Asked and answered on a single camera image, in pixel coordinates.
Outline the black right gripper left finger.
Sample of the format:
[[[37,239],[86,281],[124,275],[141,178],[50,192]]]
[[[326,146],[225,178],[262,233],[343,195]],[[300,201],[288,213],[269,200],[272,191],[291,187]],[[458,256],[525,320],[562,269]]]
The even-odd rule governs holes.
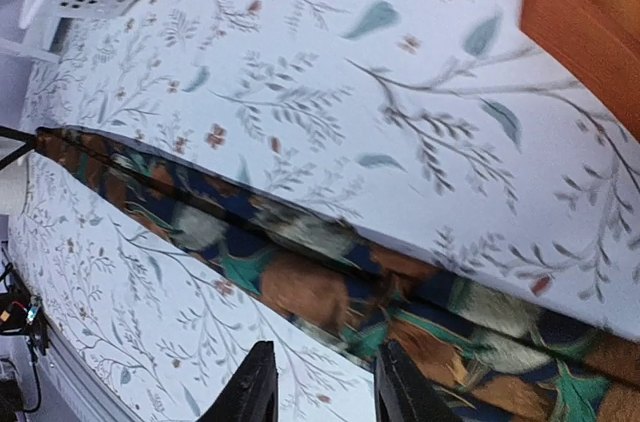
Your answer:
[[[272,341],[258,341],[198,422],[278,420],[278,372]]]

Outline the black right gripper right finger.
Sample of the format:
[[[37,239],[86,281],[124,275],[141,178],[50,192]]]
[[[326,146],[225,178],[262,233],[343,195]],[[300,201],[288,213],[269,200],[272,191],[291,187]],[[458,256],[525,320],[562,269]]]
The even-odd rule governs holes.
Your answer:
[[[459,422],[397,340],[381,345],[374,372],[379,422]]]

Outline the green brown patterned tie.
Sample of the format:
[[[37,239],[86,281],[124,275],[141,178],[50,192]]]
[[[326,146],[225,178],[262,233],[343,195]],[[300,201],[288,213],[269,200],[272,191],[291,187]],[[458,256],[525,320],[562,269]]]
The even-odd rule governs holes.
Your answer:
[[[636,344],[455,276],[162,153],[41,128],[37,152],[140,226],[355,364],[397,341],[466,421],[635,421]]]

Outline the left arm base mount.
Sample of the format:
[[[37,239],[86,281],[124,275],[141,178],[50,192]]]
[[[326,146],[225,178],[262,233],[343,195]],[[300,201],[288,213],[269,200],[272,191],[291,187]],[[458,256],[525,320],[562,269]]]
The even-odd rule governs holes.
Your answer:
[[[7,402],[1,398],[1,403],[6,406],[5,412],[14,409],[20,421],[27,421],[28,415],[36,413],[42,404],[38,360],[48,347],[42,300],[31,294],[11,262],[1,261],[1,287],[5,289],[1,293],[1,337],[19,337],[25,342],[36,391],[32,407],[26,407],[23,396],[21,401],[13,396]]]

